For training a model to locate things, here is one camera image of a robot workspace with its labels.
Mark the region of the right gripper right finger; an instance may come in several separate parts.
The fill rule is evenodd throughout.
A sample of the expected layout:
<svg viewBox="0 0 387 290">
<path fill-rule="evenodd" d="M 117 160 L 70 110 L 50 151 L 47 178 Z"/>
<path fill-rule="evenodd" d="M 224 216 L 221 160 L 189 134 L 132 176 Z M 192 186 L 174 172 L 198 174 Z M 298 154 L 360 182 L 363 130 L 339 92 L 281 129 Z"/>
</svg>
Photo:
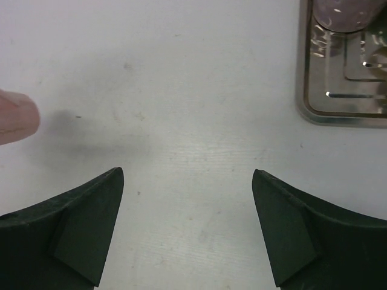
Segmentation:
<svg viewBox="0 0 387 290">
<path fill-rule="evenodd" d="M 252 192 L 275 285 L 385 289 L 386 221 L 324 201 L 264 170 Z"/>
</svg>

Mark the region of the pink mug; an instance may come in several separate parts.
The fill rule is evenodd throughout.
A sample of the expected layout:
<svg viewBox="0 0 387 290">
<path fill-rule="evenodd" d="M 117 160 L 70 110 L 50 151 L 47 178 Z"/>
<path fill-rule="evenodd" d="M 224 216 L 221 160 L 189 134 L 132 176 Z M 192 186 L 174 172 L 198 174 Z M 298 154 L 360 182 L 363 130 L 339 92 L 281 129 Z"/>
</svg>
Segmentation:
<svg viewBox="0 0 387 290">
<path fill-rule="evenodd" d="M 40 120 L 37 105 L 29 96 L 1 90 L 1 145 L 33 135 Z"/>
</svg>

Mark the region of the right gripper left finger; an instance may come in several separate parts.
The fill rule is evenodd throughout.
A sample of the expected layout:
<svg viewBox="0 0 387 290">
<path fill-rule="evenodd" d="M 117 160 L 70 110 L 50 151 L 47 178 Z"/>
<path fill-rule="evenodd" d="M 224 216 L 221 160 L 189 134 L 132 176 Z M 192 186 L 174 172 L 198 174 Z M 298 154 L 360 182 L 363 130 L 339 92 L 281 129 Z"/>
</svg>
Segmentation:
<svg viewBox="0 0 387 290">
<path fill-rule="evenodd" d="M 1 216 L 1 289 L 100 285 L 124 188 L 115 167 L 65 193 Z"/>
</svg>

